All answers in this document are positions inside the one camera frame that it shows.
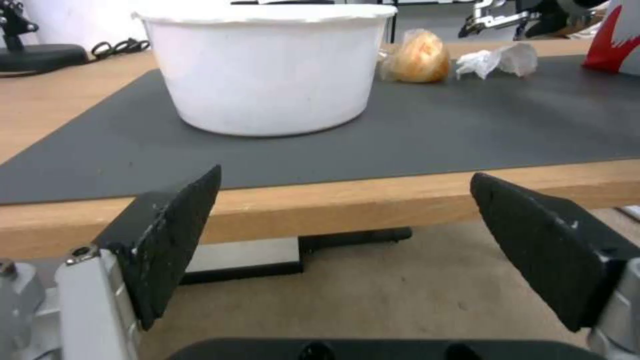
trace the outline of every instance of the onion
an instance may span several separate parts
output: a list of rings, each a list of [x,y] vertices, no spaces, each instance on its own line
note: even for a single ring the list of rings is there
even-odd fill
[[[392,56],[389,71],[396,80],[430,83],[446,79],[449,73],[449,52],[430,31],[409,34]]]

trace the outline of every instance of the plastic bag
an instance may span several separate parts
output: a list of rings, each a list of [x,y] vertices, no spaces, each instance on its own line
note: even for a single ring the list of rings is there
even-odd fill
[[[387,49],[380,56],[380,78],[411,83],[430,83],[447,78],[449,52],[434,33],[413,29],[404,33],[399,47]]]
[[[538,54],[533,46],[519,42],[494,51],[481,50],[463,55],[456,64],[458,79],[468,72],[475,72],[480,78],[486,79],[495,68],[522,77],[536,71]]]

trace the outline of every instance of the white bowl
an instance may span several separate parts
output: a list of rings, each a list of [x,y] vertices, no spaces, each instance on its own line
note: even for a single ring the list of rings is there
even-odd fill
[[[182,119],[246,136],[307,133],[358,116],[385,21],[396,12],[372,4],[149,5],[135,16]]]

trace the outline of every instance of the crumpled tissue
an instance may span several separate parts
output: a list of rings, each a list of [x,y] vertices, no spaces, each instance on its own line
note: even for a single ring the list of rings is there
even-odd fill
[[[469,72],[475,72],[480,78],[486,79],[496,67],[522,77],[536,71],[538,54],[533,46],[519,42],[494,51],[481,50],[463,55],[456,64],[458,64],[456,69],[458,79],[462,74]]]

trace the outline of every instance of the desk mat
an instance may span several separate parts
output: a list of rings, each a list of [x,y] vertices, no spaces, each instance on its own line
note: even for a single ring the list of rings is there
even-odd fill
[[[185,124],[152,70],[0,165],[0,204],[136,195],[217,163],[229,189],[640,158],[640,78],[581,61],[541,58],[527,79],[375,81],[358,118],[283,138]]]

